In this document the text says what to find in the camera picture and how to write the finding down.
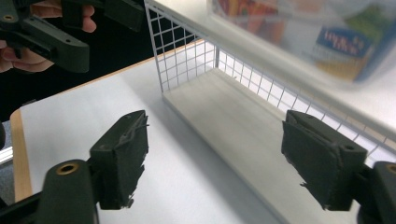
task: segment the wire mesh basket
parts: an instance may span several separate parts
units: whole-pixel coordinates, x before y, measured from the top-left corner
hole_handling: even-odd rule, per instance
[[[150,4],[146,4],[146,9],[162,92],[218,68],[285,115],[292,109],[315,116],[366,148],[367,165],[372,166],[376,161],[396,162],[395,139],[374,131],[364,121],[340,112],[309,92],[294,89],[276,76],[255,69],[183,21]]]

